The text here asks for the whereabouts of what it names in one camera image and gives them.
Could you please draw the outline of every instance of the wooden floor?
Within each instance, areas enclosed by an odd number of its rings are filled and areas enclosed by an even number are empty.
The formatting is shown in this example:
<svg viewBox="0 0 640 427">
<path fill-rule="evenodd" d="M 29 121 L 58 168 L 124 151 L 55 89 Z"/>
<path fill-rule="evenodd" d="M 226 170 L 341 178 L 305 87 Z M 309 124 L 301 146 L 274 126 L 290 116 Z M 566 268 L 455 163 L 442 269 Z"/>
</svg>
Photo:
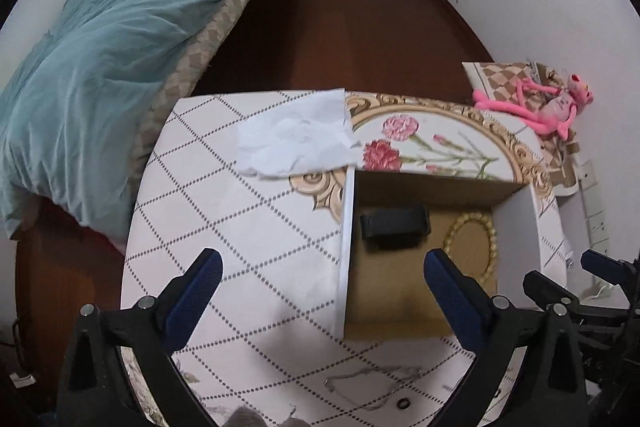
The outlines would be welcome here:
<svg viewBox="0 0 640 427">
<path fill-rule="evenodd" d="M 251 0 L 194 94 L 345 87 L 466 102 L 463 60 L 490 57 L 443 0 Z M 20 241 L 20 331 L 50 399 L 80 306 L 117 308 L 122 270 L 121 254 L 52 205 Z"/>
<path fill-rule="evenodd" d="M 460 63 L 490 60 L 444 0 L 251 0 L 194 95 L 368 90 L 466 102 Z"/>
</svg>

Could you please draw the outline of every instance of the screw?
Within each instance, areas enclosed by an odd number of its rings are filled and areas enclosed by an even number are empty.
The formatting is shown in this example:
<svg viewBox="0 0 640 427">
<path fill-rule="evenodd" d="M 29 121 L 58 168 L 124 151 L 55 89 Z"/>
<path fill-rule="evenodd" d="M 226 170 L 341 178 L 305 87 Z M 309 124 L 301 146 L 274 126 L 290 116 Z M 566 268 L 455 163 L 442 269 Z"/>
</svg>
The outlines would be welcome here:
<svg viewBox="0 0 640 427">
<path fill-rule="evenodd" d="M 152 297 L 151 295 L 145 295 L 138 301 L 138 308 L 148 310 L 154 304 L 156 304 L 156 298 Z"/>
<path fill-rule="evenodd" d="M 80 308 L 80 314 L 82 315 L 82 317 L 88 317 L 94 312 L 94 310 L 95 307 L 93 304 L 85 304 L 84 306 L 82 306 L 82 308 Z"/>
<path fill-rule="evenodd" d="M 566 308 L 563 304 L 556 303 L 554 304 L 554 313 L 562 317 L 563 315 L 566 315 Z"/>
<path fill-rule="evenodd" d="M 493 299 L 491 299 L 491 302 L 499 310 L 505 310 L 509 306 L 511 306 L 511 303 L 509 302 L 509 299 L 507 297 L 503 297 L 502 295 L 495 296 Z"/>
</svg>

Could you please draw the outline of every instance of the stuffed animal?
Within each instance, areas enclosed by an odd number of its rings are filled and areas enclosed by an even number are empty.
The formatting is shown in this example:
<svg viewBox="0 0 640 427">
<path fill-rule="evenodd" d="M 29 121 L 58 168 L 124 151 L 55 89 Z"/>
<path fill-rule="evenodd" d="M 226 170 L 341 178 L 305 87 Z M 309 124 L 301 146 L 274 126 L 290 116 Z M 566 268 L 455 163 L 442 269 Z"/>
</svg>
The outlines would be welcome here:
<svg viewBox="0 0 640 427">
<path fill-rule="evenodd" d="M 538 111 L 530 111 L 525 107 L 523 90 L 541 91 L 549 93 L 553 98 Z M 589 86 L 580 80 L 577 74 L 572 74 L 567 82 L 567 87 L 540 86 L 530 78 L 516 81 L 516 96 L 518 103 L 499 102 L 489 100 L 487 95 L 479 89 L 474 91 L 476 108 L 506 112 L 519 116 L 520 119 L 531 127 L 537 134 L 546 135 L 554 131 L 558 136 L 567 141 L 569 127 L 574 123 L 576 115 L 593 102 L 593 93 Z"/>
</svg>

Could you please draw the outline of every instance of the open box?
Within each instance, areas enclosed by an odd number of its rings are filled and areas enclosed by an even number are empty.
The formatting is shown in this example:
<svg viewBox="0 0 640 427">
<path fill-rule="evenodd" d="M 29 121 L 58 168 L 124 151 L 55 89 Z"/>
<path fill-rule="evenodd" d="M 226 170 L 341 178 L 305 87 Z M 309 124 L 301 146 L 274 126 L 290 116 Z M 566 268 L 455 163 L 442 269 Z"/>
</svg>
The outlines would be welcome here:
<svg viewBox="0 0 640 427">
<path fill-rule="evenodd" d="M 425 254 L 441 248 L 464 212 L 490 212 L 497 233 L 497 266 L 483 285 L 515 306 L 532 308 L 523 277 L 541 270 L 536 195 L 530 185 L 507 181 L 372 172 L 350 168 L 343 195 L 342 247 L 337 289 L 338 338 L 387 340 L 451 333 L 423 277 Z M 423 204 L 431 233 L 417 248 L 371 251 L 362 240 L 360 215 L 376 208 Z M 450 256 L 476 279 L 489 263 L 489 239 L 478 223 L 460 229 Z"/>
</svg>

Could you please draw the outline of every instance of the teal comforter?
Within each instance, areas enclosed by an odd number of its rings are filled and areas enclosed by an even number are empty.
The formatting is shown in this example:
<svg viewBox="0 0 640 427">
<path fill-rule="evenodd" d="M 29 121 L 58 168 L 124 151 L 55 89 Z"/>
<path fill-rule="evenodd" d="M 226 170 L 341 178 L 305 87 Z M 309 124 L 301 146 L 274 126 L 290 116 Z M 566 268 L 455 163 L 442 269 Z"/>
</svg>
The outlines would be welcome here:
<svg viewBox="0 0 640 427">
<path fill-rule="evenodd" d="M 188 39 L 221 1 L 66 1 L 0 94 L 0 212 L 8 235 L 31 193 L 126 242 L 134 136 Z"/>
</svg>

